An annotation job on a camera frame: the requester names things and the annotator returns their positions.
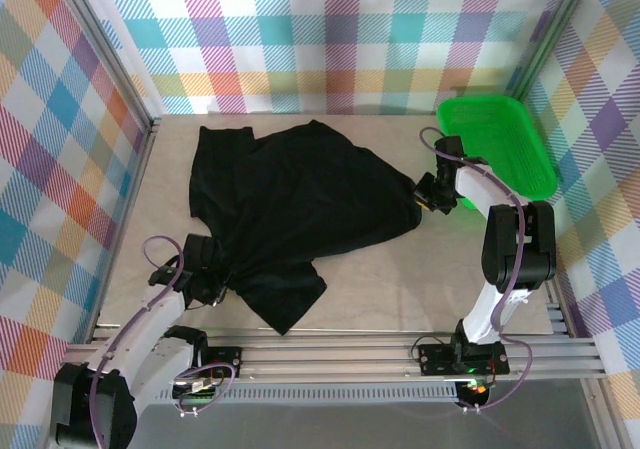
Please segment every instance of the mounting plate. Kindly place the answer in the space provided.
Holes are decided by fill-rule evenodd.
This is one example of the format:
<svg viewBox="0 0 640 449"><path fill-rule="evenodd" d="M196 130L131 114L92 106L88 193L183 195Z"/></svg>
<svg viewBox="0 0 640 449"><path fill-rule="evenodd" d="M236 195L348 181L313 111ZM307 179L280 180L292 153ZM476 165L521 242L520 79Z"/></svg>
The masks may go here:
<svg viewBox="0 0 640 449"><path fill-rule="evenodd" d="M239 346L214 346L207 347L202 352L202 365L213 364L214 362L226 362L236 369L236 377L240 375L242 366L242 348ZM213 369L216 377L231 377L231 370L226 367Z"/></svg>
<svg viewBox="0 0 640 449"><path fill-rule="evenodd" d="M453 346L448 344L421 344L418 346L418 362L423 376L457 376L466 374L491 376L493 375L489 362L491 360L493 360L497 375L509 374L509 361L502 345L497 350L492 348L492 352L489 355L463 356L460 363L456 360Z"/></svg>

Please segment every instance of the cable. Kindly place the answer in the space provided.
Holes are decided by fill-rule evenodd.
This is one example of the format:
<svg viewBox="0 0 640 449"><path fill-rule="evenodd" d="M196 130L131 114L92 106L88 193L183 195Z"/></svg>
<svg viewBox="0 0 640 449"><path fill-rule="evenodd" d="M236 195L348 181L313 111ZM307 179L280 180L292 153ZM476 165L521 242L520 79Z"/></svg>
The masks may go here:
<svg viewBox="0 0 640 449"><path fill-rule="evenodd" d="M185 311L195 311L196 309L200 309L204 306L206 306L206 304L200 304L199 306L196 306L196 307L189 307L188 309L185 309Z"/></svg>
<svg viewBox="0 0 640 449"><path fill-rule="evenodd" d="M102 371L104 370L107 363L113 357L113 352L118 348L118 345L124 338L124 336L131 330L133 326L140 320L140 318L147 312L149 312L153 307L162 300L171 290L173 289L173 285L178 281L178 278L182 274L182 270L184 269L184 253L182 252L182 248L180 245L173 239L167 236L153 236L144 241L142 244L142 252L144 256L147 258L147 261L151 263L151 265L158 267L147 254L147 245L151 241L155 240L164 240L169 242L173 247L178 251L178 267L176 269L175 275L169 281L169 284L156 296L154 297L149 304L145 307L142 307L138 312L134 314L134 316L129 319L129 321L122 327L120 332L113 339L113 342L105 352L104 356L100 360L98 367L96 368L95 373L93 374L93 378L91 379L91 387L89 389L89 418L91 419L91 429L93 430L93 434L96 438L96 442L98 443L98 449L106 449L104 437L102 436L102 428L100 427L100 421L98 418L98 408L97 408L97 392L98 392L98 381L100 380L100 376L102 375Z"/></svg>
<svg viewBox="0 0 640 449"><path fill-rule="evenodd" d="M206 365L204 365L202 367L195 367L193 369L187 369L186 371L181 372L180 374L178 374L176 376L176 378L192 376L192 375L197 374L197 373L199 373L201 371L204 371L206 369L216 369L218 367L225 367L225 368L227 368L227 369L229 369L231 371L231 379L229 380L229 384L227 384L227 387L224 388L224 391L220 392L220 394L218 394L216 397L211 399L210 402L208 402L207 404L202 406L199 410L196 410L194 408L192 414L198 415L198 412L206 411L211 406L213 406L213 404L215 404L215 402L218 401L218 399L221 399L229 391L229 389L231 388L231 385L233 384L233 381L236 378L236 368L234 366L232 366L231 364L227 364L226 362L214 362L212 364L206 364ZM176 406L176 408L180 411L180 414L181 414L182 417L184 417L184 414L186 414L184 406L182 405L182 398L183 397L184 396L181 396L180 398L178 398L178 404L174 404Z"/></svg>
<svg viewBox="0 0 640 449"><path fill-rule="evenodd" d="M469 167L470 169L476 171L477 173L483 175L487 179L489 179L496 187L498 187L498 189L500 189L514 203L516 210L518 212L518 244L516 247L515 261L513 263L513 272L511 274L511 278L509 279L509 283L507 284L507 288L504 291L504 294L502 295L502 297L500 298L500 301L498 301L498 304L496 304L496 307L494 307L493 312L491 313L491 327L493 328L493 330L495 330L498 333L498 337L500 337L500 339L502 339L503 341L509 342L511 344L523 346L527 351L527 363L525 364L524 370L522 371L520 378L512 386L509 392L507 392L500 399L490 402L488 404L485 404L482 407L483 409L490 409L492 407L497 406L501 402L504 402L506 399L508 399L511 395L513 395L513 393L515 393L520 388L520 386L524 383L524 380L526 379L527 375L529 374L531 365L533 364L533 350L531 349L531 346L524 341L520 341L518 339L513 339L509 336L506 336L503 333L504 327L501 324L502 311L506 306L509 296L513 292L513 288L515 287L516 282L518 280L518 274L520 273L520 266L522 265L522 255L524 253L524 238L525 238L524 209L522 208L522 204L520 203L520 200L518 199L517 195L509 188L509 186L507 186L504 182L498 179L493 173L489 171L485 171L484 169L480 168L479 166L469 161L466 161L459 157L452 156L450 154L439 151L435 147L433 147L431 144L429 144L424 139L424 134L428 131L436 132L444 136L442 131L440 131L439 129L436 129L435 127L425 127L424 129L422 129L420 131L420 141L422 142L422 144L424 144L424 146L427 149L429 149L431 152L437 154L440 157L443 157L450 161L461 163Z"/></svg>
<svg viewBox="0 0 640 449"><path fill-rule="evenodd" d="M215 377L216 377L216 375L215 375L215 373L214 373L214 372L215 372L215 371L214 371L213 369L211 369L211 379L215 379ZM224 375L224 371L222 371L222 379L220 379L220 381L219 381L219 382L217 382L217 383L216 383L216 382L214 382L214 383L212 384L212 386L214 386L214 387L221 386L221 385L222 385L222 383L224 382L224 380L225 380L226 378L227 378L227 376L225 376L225 375Z"/></svg>
<svg viewBox="0 0 640 449"><path fill-rule="evenodd" d="M496 375L497 375L496 374L496 363L493 362L493 361L489 361L489 366L491 367L492 378L491 378L491 382L488 382L488 383L485 384L485 387L487 389L490 389L490 388L492 388L493 386L496 385Z"/></svg>
<svg viewBox="0 0 640 449"><path fill-rule="evenodd" d="M442 333L441 335L442 335L442 336L451 336L451 334L445 334L445 333ZM411 359L413 359L414 361L416 361L416 362L420 362L420 359L418 359L417 357L414 357L414 356L413 356L413 351L415 351L416 346L418 345L418 343L419 343L422 339L427 339L427 338L435 339L436 341L438 341L438 342L439 342L440 344L442 344L443 346L445 346L445 345L446 345L444 342L442 342L442 340L441 340L441 339L438 339L436 336L431 336L431 335L428 335L428 334L425 334L424 336L420 336L418 339L416 339L416 340L415 340L415 342L414 342L414 343L413 343L413 345L411 346L411 349L409 349L409 357L410 357Z"/></svg>

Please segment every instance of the black bracket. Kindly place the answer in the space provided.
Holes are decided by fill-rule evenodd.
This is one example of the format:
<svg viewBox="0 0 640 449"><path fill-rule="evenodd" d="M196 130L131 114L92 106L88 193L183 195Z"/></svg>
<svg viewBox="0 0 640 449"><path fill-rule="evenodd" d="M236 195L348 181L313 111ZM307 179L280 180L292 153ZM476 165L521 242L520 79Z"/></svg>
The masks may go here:
<svg viewBox="0 0 640 449"><path fill-rule="evenodd" d="M201 353L202 366L207 364L213 364L216 362L225 362L231 364L236 370L236 377L240 375L240 368L242 366L242 348L237 346L220 346L220 347L206 347ZM220 380L231 377L231 369L226 367L216 367L211 369L209 373L202 371L198 374L198 377L208 377L211 380ZM193 392L192 387L187 386L173 386L171 391L171 397L173 399L179 399L181 397L187 397L192 401L206 402L211 400L216 395L217 386L212 385L206 389Z"/></svg>
<svg viewBox="0 0 640 449"><path fill-rule="evenodd" d="M64 364L53 381L49 437L61 447L96 447L89 417L89 392L95 372L88 364ZM127 381L117 371L100 376L97 403L105 447L124 449L138 417Z"/></svg>
<svg viewBox="0 0 640 449"><path fill-rule="evenodd" d="M419 345L418 362L423 376L509 374L509 361L504 345L500 342L469 342L462 320L458 322L449 344Z"/></svg>
<svg viewBox="0 0 640 449"><path fill-rule="evenodd" d="M193 346L192 367L205 366L215 362L224 362L232 365L236 370L236 377L240 375L242 366L242 348L239 346L219 346L210 347L208 345L207 333L200 329L187 326L172 326L164 337L182 339ZM231 369L214 369L212 373L215 377L231 377Z"/></svg>
<svg viewBox="0 0 640 449"><path fill-rule="evenodd" d="M490 388L484 388L479 391L478 386L471 385L468 382L456 382L456 393L458 394L457 405L460 407L484 406L489 402Z"/></svg>
<svg viewBox="0 0 640 449"><path fill-rule="evenodd" d="M232 271L221 262L220 241L209 236L188 234L184 243L184 268L174 291L184 296L185 306L193 300L216 306L227 294ZM173 256L149 277L149 285L167 285L176 274L178 256Z"/></svg>
<svg viewBox="0 0 640 449"><path fill-rule="evenodd" d="M538 289L556 273L556 239L553 208L535 201L524 206L524 253L515 289ZM513 206L489 209L482 248L482 272L486 280L504 293L511 279L516 256L518 214Z"/></svg>
<svg viewBox="0 0 640 449"><path fill-rule="evenodd" d="M445 136L438 139L435 148L445 154L465 159L475 164L486 164L480 158L468 158L462 147L460 136ZM451 161L436 155L437 176L427 172L413 191L414 199L425 209L449 214L458 205L461 196L456 192L456 172L462 166L459 161Z"/></svg>

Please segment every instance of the plaid backdrop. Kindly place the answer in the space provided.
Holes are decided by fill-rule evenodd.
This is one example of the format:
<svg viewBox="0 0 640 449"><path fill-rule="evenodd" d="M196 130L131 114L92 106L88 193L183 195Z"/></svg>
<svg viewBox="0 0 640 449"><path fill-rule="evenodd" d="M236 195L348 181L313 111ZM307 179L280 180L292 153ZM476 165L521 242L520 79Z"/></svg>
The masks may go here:
<svg viewBox="0 0 640 449"><path fill-rule="evenodd" d="M406 114L504 91L559 0L90 1L156 114Z"/></svg>
<svg viewBox="0 0 640 449"><path fill-rule="evenodd" d="M528 105L560 189L558 278L640 447L640 0L582 0Z"/></svg>
<svg viewBox="0 0 640 449"><path fill-rule="evenodd" d="M142 132L62 0L0 0L0 448L31 448Z"/></svg>

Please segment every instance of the green tray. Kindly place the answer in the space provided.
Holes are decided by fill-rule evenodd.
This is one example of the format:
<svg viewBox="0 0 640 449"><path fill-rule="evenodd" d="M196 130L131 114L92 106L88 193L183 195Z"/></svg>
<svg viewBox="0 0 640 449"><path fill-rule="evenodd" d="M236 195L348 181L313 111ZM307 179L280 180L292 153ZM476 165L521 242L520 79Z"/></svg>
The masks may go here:
<svg viewBox="0 0 640 449"><path fill-rule="evenodd" d="M442 102L437 115L442 132L460 136L465 153L486 160L514 191L532 200L556 191L558 178L549 156L527 109L516 99L455 97Z"/></svg>

